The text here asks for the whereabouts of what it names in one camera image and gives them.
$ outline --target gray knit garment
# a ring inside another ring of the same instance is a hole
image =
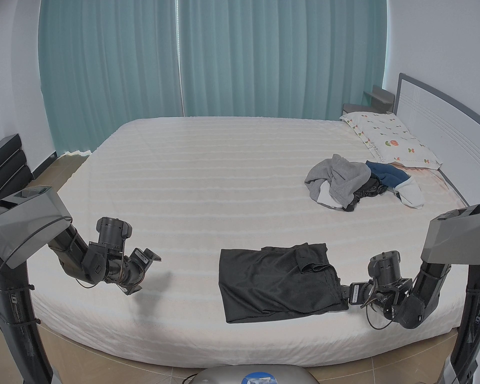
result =
[[[334,154],[314,166],[305,179],[310,197],[315,202],[320,194],[320,186],[325,180],[330,183],[330,195],[344,208],[353,200],[353,193],[365,184],[372,172],[365,163],[348,161]]]

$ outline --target black garment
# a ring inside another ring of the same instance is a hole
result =
[[[368,181],[353,193],[352,202],[347,205],[346,208],[342,209],[347,212],[352,212],[361,198],[375,197],[376,195],[381,195],[387,189],[388,187],[382,184],[378,176],[372,173]]]
[[[227,323],[292,319],[348,309],[325,244],[222,249],[218,285]]]

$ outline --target mattress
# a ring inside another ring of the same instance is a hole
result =
[[[453,266],[437,310],[417,329],[370,328],[353,307],[300,319],[227,324],[218,288],[222,248],[260,249],[326,242],[343,284],[368,280],[369,259],[401,253],[403,277],[415,277],[429,221],[462,207],[439,173],[410,169],[426,198],[421,210],[392,194],[364,198],[355,211],[333,211],[309,197],[310,168],[339,153],[372,155],[341,121],[267,118],[135,120],[111,135],[59,195],[86,241],[102,216],[129,222],[126,252],[150,248],[143,289],[84,289],[47,247],[29,259],[36,315],[82,344],[147,363],[316,366],[373,356],[458,326],[467,269]],[[372,312],[375,325],[386,320]]]

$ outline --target white wall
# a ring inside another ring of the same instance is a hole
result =
[[[480,113],[480,1],[388,0],[388,13],[384,88],[403,72]]]
[[[40,0],[0,0],[0,139],[18,133],[30,169],[55,148],[38,70]]]

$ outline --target teal curtain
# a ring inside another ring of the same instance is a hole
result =
[[[57,153],[122,124],[183,116],[174,0],[42,0],[38,60]]]
[[[386,0],[180,0],[186,116],[337,120],[382,85]]]

